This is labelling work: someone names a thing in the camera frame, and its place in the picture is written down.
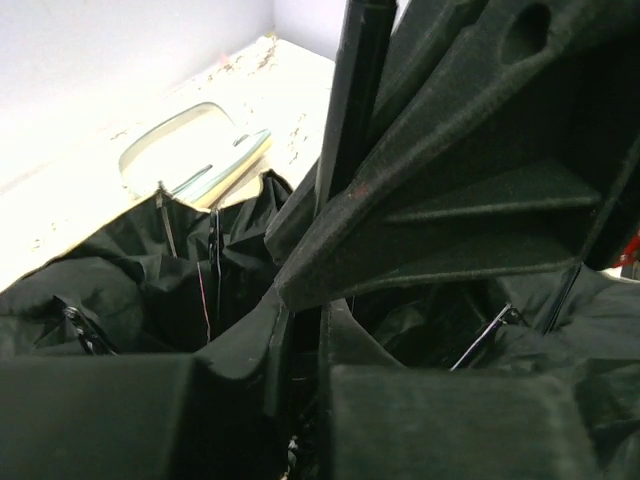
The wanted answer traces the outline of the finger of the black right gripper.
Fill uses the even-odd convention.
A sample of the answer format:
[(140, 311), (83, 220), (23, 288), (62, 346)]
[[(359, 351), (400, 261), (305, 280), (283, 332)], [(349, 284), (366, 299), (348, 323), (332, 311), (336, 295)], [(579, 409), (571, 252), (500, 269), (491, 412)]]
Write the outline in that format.
[(483, 1), (347, 4), (321, 152), (267, 229), (265, 244), (286, 259), (317, 212), (344, 191), (365, 157), (417, 94)]
[(635, 1), (412, 1), (366, 155), (274, 222), (293, 311), (391, 287), (612, 265), (639, 225)]

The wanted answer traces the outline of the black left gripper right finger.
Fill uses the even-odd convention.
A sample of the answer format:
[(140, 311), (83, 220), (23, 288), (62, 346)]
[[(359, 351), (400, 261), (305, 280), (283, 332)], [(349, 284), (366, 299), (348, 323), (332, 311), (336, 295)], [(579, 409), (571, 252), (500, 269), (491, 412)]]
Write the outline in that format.
[(342, 302), (320, 321), (318, 453), (324, 479), (600, 479), (614, 417), (608, 358), (561, 353), (488, 365), (518, 326), (510, 304), (468, 307), (433, 336), (432, 369), (399, 363)]

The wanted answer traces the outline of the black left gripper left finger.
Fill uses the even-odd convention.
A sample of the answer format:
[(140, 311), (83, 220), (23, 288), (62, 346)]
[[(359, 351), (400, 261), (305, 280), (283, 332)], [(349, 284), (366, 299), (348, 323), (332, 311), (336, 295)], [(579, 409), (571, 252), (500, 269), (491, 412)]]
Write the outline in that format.
[(274, 293), (194, 353), (118, 354), (74, 309), (86, 352), (1, 364), (5, 479), (278, 479), (289, 315)]

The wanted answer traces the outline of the beige folding umbrella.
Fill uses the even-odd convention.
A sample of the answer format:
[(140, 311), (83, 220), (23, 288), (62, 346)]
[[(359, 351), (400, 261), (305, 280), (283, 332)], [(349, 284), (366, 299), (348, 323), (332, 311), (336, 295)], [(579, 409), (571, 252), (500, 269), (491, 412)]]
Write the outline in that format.
[(293, 311), (280, 298), (279, 262), (267, 229), (297, 187), (261, 176), (260, 193), (237, 206), (198, 210), (157, 189), (79, 245), (1, 296), (1, 364), (22, 357), (84, 355), (74, 309), (118, 354), (194, 353), (274, 293), (289, 315), (279, 390), (287, 465), (278, 479), (324, 479), (319, 470), (319, 345), (323, 308), (346, 303), (399, 363), (432, 369), (429, 340), (471, 322), (469, 306), (510, 304), (522, 322), (501, 330), (488, 365), (536, 353), (608, 358), (613, 420), (601, 432), (600, 479), (639, 475), (639, 286), (574, 264), (544, 272), (391, 287)]

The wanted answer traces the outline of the beige zippered umbrella case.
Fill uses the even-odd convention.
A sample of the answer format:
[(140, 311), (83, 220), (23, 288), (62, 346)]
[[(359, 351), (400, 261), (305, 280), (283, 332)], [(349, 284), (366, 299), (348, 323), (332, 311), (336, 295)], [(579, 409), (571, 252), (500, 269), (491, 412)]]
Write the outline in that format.
[(120, 156), (119, 171), (142, 197), (163, 187), (195, 206), (217, 204), (265, 155), (272, 133), (247, 131), (218, 104), (195, 104), (154, 126)]

